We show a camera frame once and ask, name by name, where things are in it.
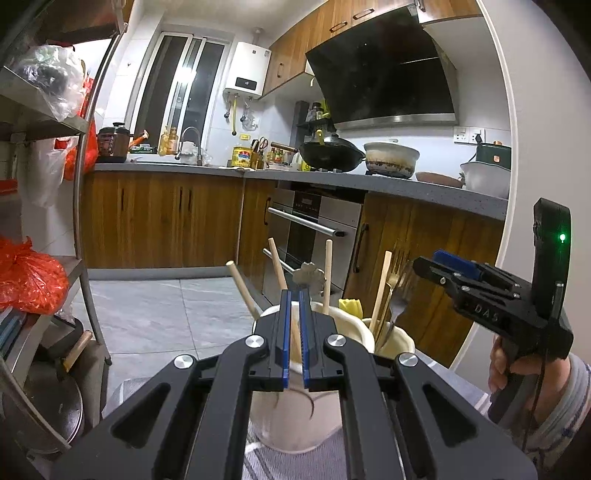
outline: blue component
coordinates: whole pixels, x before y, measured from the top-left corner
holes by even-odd
[[[301,363],[302,373],[304,377],[304,387],[308,388],[310,381],[310,346],[308,345],[308,327],[312,327],[308,322],[311,319],[307,318],[307,311],[302,307],[306,300],[304,300],[304,292],[300,290],[300,337],[301,337]]]
[[[290,381],[290,332],[291,332],[291,292],[287,291],[287,305],[284,306],[285,318],[283,320],[283,388],[287,388]]]
[[[470,262],[464,260],[462,257],[453,255],[445,250],[437,250],[433,254],[433,260],[437,263],[441,263],[452,270],[461,273],[464,277],[471,278],[472,280],[480,279],[480,270],[478,267]]]

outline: red plastic bag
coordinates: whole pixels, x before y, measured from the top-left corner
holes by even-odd
[[[0,309],[52,315],[64,303],[70,283],[55,258],[32,246],[29,237],[17,245],[0,236]]]
[[[66,168],[64,169],[64,179],[74,180],[74,170],[76,167],[76,151],[78,147],[72,148],[66,156]],[[90,130],[88,132],[88,143],[86,145],[86,155],[84,157],[84,167],[82,172],[88,172],[95,166],[96,159],[99,158],[99,142],[96,139],[95,121],[90,122]]]
[[[80,115],[81,117],[84,117],[84,115],[86,113],[86,107],[88,106],[90,90],[92,88],[93,82],[94,82],[94,80],[91,79],[90,77],[86,77],[86,79],[84,81],[83,88],[85,90],[85,98],[84,98],[84,103],[82,103],[82,106],[80,107],[80,110],[78,111],[78,115]],[[57,146],[58,141],[59,141],[59,139],[56,139],[56,148],[65,148],[65,147],[58,147]],[[75,170],[75,166],[76,166],[76,151],[77,151],[77,147],[72,148],[72,150],[70,150],[68,152],[68,155],[66,157],[66,168],[64,169],[64,179],[65,180],[70,180],[70,181],[74,180],[74,170]],[[96,125],[95,125],[95,120],[93,119],[92,122],[90,122],[90,130],[88,131],[88,143],[86,145],[86,155],[84,158],[84,167],[83,167],[82,172],[86,173],[92,167],[94,167],[97,158],[99,158],[99,142],[96,138]]]

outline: sleeve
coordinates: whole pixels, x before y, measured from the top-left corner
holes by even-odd
[[[527,442],[525,452],[540,471],[547,471],[555,464],[579,431],[591,407],[591,368],[573,353],[569,358],[570,376],[566,391],[554,411],[530,434]]]

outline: yellow tin can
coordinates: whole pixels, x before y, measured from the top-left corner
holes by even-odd
[[[252,148],[251,147],[234,147],[232,151],[232,167],[245,167],[248,168],[251,166],[251,156],[252,156]]]

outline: range hood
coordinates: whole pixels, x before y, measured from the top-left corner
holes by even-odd
[[[337,128],[457,124],[456,69],[413,13],[379,15],[306,54]]]

